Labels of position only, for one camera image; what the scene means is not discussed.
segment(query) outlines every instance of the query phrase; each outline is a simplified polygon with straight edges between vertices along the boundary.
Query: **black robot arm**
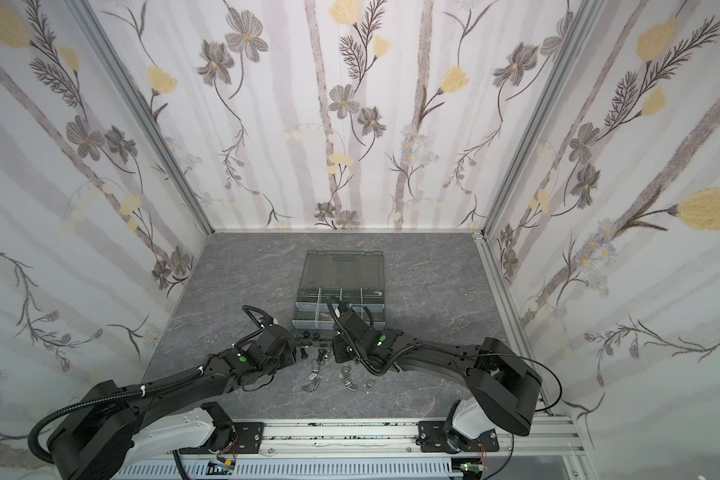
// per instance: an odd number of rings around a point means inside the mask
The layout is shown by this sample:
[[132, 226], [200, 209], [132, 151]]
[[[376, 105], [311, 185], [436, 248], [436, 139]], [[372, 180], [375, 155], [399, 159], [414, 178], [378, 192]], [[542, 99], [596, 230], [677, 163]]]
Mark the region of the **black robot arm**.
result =
[[[486, 338], [481, 345], [454, 346], [420, 340], [401, 330], [379, 332], [347, 305], [338, 304], [339, 315], [330, 301], [328, 306], [339, 333], [334, 339], [336, 362], [357, 358], [374, 375], [384, 375], [393, 366], [399, 366], [404, 371], [422, 370], [459, 382], [470, 389], [493, 424], [516, 435], [528, 435], [541, 378], [500, 341]], [[262, 376], [274, 376], [296, 362], [292, 334], [274, 324], [263, 310], [248, 306], [243, 309], [257, 330], [232, 348], [208, 356], [201, 366], [152, 382], [117, 387], [109, 380], [96, 385], [83, 400], [48, 415], [33, 427], [28, 437], [32, 453], [55, 463], [63, 480], [87, 480], [110, 478], [124, 462], [147, 458], [144, 452], [165, 452], [182, 446], [219, 450], [227, 443], [234, 426], [218, 404], [203, 404], [202, 411], [195, 409], [199, 411], [196, 418], [208, 418], [209, 429], [207, 435], [194, 437], [194, 445], [173, 446], [177, 440], [181, 443], [188, 437], [180, 433], [186, 418], [171, 414], [205, 398], [253, 384]], [[259, 319], [252, 311], [259, 314]], [[64, 416], [67, 417], [48, 438], [48, 451], [44, 450], [38, 441], [39, 434]], [[169, 419], [173, 417], [179, 417], [176, 434], [172, 447], [164, 448], [166, 444], [160, 443], [160, 436], [151, 433], [165, 435], [172, 427]], [[149, 438], [145, 438], [145, 433], [149, 433]]]

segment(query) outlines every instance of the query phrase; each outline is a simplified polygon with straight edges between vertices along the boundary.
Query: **flower stem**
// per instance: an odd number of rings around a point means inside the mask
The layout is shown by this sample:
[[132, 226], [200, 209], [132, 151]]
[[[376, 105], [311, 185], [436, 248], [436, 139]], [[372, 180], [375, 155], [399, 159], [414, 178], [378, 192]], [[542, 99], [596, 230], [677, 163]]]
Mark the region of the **flower stem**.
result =
[[235, 93], [233, 93], [233, 94], [230, 95], [230, 98], [232, 98], [232, 97], [234, 97], [235, 95], [237, 95], [237, 92], [239, 92], [239, 91], [240, 91], [240, 88], [242, 88], [242, 79], [245, 77], [245, 75], [246, 75], [246, 70], [245, 70], [245, 67], [244, 67], [244, 63], [243, 63], [243, 61], [242, 61], [242, 51], [240, 51], [240, 84], [237, 85], [237, 90], [235, 90]]
[[373, 140], [371, 140], [371, 145], [368, 147], [368, 149], [365, 151], [365, 153], [360, 157], [360, 160], [365, 158], [365, 155], [368, 154], [369, 151], [371, 151], [371, 148], [373, 147], [374, 142], [376, 141], [376, 132], [373, 132]]
[[539, 77], [539, 74], [541, 73], [541, 71], [544, 70], [544, 66], [547, 64], [547, 61], [549, 61], [549, 59], [550, 59], [550, 58], [547, 57], [547, 58], [544, 60], [544, 62], [541, 64], [541, 67], [539, 68], [539, 71], [536, 72], [536, 76], [533, 77], [533, 79], [532, 79], [530, 82], [528, 82], [528, 85], [524, 86], [522, 90], [520, 90], [520, 91], [517, 92], [516, 94], [512, 95], [511, 97], [509, 97], [507, 100], [512, 100], [513, 98], [517, 97], [519, 94], [523, 93], [533, 82], [535, 82], [536, 79]]

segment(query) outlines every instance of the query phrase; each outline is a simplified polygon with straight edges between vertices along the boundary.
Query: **gray marble surface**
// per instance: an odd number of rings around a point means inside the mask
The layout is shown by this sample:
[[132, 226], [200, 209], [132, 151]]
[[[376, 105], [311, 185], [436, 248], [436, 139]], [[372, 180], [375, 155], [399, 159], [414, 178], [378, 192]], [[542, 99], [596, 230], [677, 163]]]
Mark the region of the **gray marble surface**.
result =
[[[477, 248], [469, 234], [214, 234], [157, 348], [146, 379], [198, 365], [205, 354], [228, 348], [252, 330], [240, 305], [258, 306], [290, 328], [307, 250], [382, 250], [390, 328], [420, 338], [480, 343], [506, 341]], [[423, 372], [373, 377], [352, 364], [353, 392], [329, 360], [316, 392], [308, 383], [309, 360], [277, 373], [256, 392], [214, 398], [232, 418], [390, 418], [446, 416], [462, 386]], [[366, 389], [366, 379], [374, 386]]]

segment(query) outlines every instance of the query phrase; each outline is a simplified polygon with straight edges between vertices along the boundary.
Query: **wall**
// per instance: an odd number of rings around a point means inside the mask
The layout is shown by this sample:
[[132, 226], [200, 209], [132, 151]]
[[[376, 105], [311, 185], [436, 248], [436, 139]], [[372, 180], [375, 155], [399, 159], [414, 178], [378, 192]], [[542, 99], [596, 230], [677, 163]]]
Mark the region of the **wall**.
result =
[[720, 478], [720, 2], [608, 2], [540, 138], [490, 242], [561, 410], [602, 480]]
[[53, 477], [32, 425], [144, 374], [205, 241], [161, 165], [64, 4], [0, 2], [0, 478]]
[[482, 226], [579, 4], [91, 3], [214, 226], [314, 230]]

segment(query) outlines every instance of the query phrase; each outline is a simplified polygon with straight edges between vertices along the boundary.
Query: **gray flower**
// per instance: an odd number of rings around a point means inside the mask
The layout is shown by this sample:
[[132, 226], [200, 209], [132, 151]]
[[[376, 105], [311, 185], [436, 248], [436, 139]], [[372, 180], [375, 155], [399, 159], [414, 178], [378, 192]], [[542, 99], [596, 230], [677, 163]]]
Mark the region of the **gray flower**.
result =
[[501, 265], [507, 271], [507, 276], [514, 275], [514, 269], [518, 268], [518, 255], [511, 248], [504, 252], [504, 260]]
[[79, 115], [74, 116], [74, 122], [67, 123], [67, 140], [77, 145], [80, 158], [86, 158], [90, 154], [91, 158], [98, 160], [99, 149], [104, 146], [101, 132], [88, 131], [88, 122]]
[[155, 262], [155, 268], [152, 269], [152, 277], [155, 279], [155, 282], [160, 284], [158, 290], [162, 290], [168, 286], [168, 275], [170, 275], [168, 263], [164, 260]]
[[110, 147], [110, 152], [113, 154], [119, 154], [120, 158], [123, 159], [123, 163], [128, 163], [128, 154], [134, 157], [138, 153], [136, 151], [136, 142], [133, 140], [126, 140], [125, 135], [117, 127], [112, 125], [112, 129], [107, 131], [105, 134], [106, 142]]
[[358, 218], [360, 214], [355, 211], [344, 210], [336, 214], [336, 225], [339, 225], [342, 230], [350, 230], [360, 226]]
[[354, 114], [360, 110], [360, 104], [352, 100], [355, 92], [352, 91], [351, 85], [345, 87], [336, 85], [329, 93], [333, 103], [328, 106], [328, 110], [336, 111], [339, 118], [345, 118], [347, 113]]
[[230, 14], [226, 16], [226, 22], [235, 29], [237, 33], [224, 35], [226, 43], [233, 52], [246, 51], [246, 56], [251, 62], [259, 61], [259, 52], [266, 52], [269, 46], [259, 38], [264, 27], [258, 18], [248, 10], [240, 15], [237, 10], [230, 8]]
[[190, 268], [190, 255], [184, 252], [181, 245], [176, 246], [170, 255], [170, 265], [173, 273], [177, 275], [183, 275]]
[[579, 208], [592, 205], [590, 190], [597, 188], [597, 181], [600, 179], [600, 171], [595, 170], [595, 167], [587, 164], [585, 168], [579, 170], [579, 173], [576, 174], [576, 178], [579, 183], [570, 189], [570, 194], [579, 196]]
[[523, 72], [531, 70], [536, 66], [536, 53], [538, 46], [526, 45], [522, 42], [515, 48], [514, 52], [507, 57], [509, 65], [494, 70], [494, 85], [500, 87], [503, 82], [509, 80], [512, 85], [518, 86], [523, 80]]
[[320, 220], [321, 222], [326, 221], [327, 218], [333, 218], [333, 212], [336, 211], [336, 207], [331, 205], [331, 202], [325, 202], [325, 203], [317, 203], [317, 213], [315, 214], [315, 218]]
[[362, 124], [362, 134], [367, 135], [371, 133], [371, 130], [373, 130], [374, 135], [377, 137], [384, 135], [384, 130], [387, 129], [387, 126], [378, 122], [381, 117], [382, 116], [379, 114], [377, 107], [364, 108], [360, 110], [358, 122]]
[[507, 226], [499, 233], [500, 242], [504, 245], [511, 244], [513, 234], [514, 232], [512, 231], [512, 227], [507, 224]]
[[557, 55], [557, 53], [560, 51], [560, 47], [563, 46], [563, 39], [565, 38], [565, 34], [566, 32], [568, 32], [570, 22], [573, 19], [574, 13], [567, 12], [565, 16], [557, 22], [557, 35], [546, 37], [544, 39], [544, 42], [541, 44], [541, 50], [539, 50], [539, 53], [541, 53], [545, 57], [549, 57], [550, 55]]
[[587, 122], [579, 127], [579, 136], [570, 141], [570, 155], [568, 160], [573, 162], [587, 163], [592, 158], [590, 146], [595, 145], [600, 129], [595, 128], [592, 122]]
[[197, 73], [202, 75], [202, 81], [208, 85], [213, 85], [218, 75], [226, 84], [230, 84], [230, 72], [228, 68], [235, 66], [230, 53], [226, 50], [226, 45], [220, 42], [202, 41], [202, 51], [200, 57], [205, 60], [205, 67], [198, 67]]

